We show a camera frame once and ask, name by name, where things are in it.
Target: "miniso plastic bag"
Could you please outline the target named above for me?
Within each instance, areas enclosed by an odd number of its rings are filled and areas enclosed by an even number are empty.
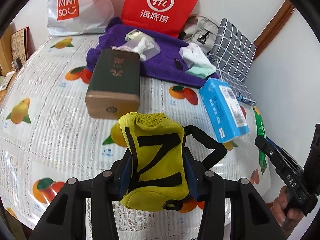
[[[104,33],[113,17],[111,0],[48,0],[51,36]]]

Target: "human hand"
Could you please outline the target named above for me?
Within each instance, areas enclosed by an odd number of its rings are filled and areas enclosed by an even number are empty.
[[[281,227],[284,224],[284,221],[286,220],[286,216],[283,210],[287,207],[287,205],[287,186],[283,186],[280,190],[279,196],[273,201],[273,206],[270,209]],[[288,221],[286,221],[285,225],[282,227],[282,231],[285,237],[289,237],[289,235],[299,224],[302,218],[303,213],[300,209],[289,209],[287,214]]]

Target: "yellow fabric pouch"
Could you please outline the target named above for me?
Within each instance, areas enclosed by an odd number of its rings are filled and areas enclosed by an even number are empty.
[[[183,127],[165,114],[129,113],[119,119],[132,154],[132,177],[121,203],[130,209],[160,211],[189,194],[182,159]]]

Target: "wooden door frame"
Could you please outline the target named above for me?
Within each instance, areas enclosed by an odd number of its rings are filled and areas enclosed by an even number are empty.
[[[289,0],[284,1],[277,14],[265,27],[260,36],[254,41],[253,44],[257,46],[257,49],[253,60],[255,60],[276,37],[276,35],[294,13],[295,9],[295,6]]]

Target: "black clip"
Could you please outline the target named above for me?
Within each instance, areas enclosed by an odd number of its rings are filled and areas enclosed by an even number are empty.
[[[207,33],[205,35],[201,35],[197,41],[199,41],[201,44],[205,44],[206,40],[207,40],[207,36],[209,36],[210,32],[207,31]]]
[[[179,201],[179,200],[167,200],[162,208],[163,209],[166,209],[166,210],[176,210],[176,211],[179,211],[181,210],[183,206],[183,203],[182,201]]]
[[[175,58],[175,59],[174,59],[174,64],[176,65],[176,68],[177,68],[178,70],[183,71],[183,66],[182,66],[182,64],[181,64],[181,62],[180,62],[180,60],[179,60],[178,58]]]

